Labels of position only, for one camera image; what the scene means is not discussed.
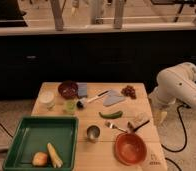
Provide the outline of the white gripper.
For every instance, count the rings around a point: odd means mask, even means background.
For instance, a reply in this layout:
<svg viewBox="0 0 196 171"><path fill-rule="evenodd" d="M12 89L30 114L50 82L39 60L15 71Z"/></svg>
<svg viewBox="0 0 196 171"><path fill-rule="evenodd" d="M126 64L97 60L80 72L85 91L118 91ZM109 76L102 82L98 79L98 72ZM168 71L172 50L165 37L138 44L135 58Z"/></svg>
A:
<svg viewBox="0 0 196 171"><path fill-rule="evenodd" d="M158 126L167 116L167 112L165 110L175 103L175 97L170 95L164 89L155 87L148 95L148 99L154 114L154 123Z"/></svg>

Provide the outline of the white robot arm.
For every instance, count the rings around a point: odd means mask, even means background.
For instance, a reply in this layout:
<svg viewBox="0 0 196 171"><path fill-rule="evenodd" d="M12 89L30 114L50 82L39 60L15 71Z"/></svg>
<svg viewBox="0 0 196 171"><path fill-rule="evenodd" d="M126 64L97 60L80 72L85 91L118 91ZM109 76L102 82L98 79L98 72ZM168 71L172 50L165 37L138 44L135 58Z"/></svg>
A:
<svg viewBox="0 0 196 171"><path fill-rule="evenodd" d="M156 77L157 86L148 95L153 122L160 125L167 116L166 109L176 100L196 111L196 65L184 62L161 70Z"/></svg>

